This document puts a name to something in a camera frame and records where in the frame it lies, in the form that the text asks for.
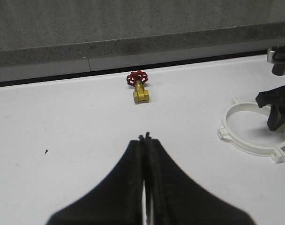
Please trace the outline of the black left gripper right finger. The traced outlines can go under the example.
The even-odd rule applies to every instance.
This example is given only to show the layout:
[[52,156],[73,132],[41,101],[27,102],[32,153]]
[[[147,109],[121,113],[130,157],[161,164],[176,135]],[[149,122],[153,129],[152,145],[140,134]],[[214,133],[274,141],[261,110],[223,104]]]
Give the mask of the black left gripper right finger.
[[253,225],[243,210],[217,198],[187,176],[160,141],[144,139],[149,225]]

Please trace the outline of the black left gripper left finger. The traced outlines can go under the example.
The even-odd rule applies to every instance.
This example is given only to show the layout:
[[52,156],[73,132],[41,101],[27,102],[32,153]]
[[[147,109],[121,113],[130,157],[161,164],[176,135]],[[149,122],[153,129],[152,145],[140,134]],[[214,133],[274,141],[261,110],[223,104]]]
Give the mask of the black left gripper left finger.
[[49,225],[141,225],[145,184],[141,135],[130,141],[109,174],[89,193],[55,212]]

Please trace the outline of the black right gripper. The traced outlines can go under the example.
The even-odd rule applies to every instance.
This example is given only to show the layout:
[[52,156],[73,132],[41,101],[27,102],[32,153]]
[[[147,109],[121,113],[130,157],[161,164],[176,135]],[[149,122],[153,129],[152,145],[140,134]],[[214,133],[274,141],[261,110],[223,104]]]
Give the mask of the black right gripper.
[[[285,63],[285,45],[279,46],[273,57],[276,62]],[[255,98],[260,108],[270,105],[268,127],[270,130],[277,130],[285,123],[285,87],[279,87],[269,91],[260,92]]]

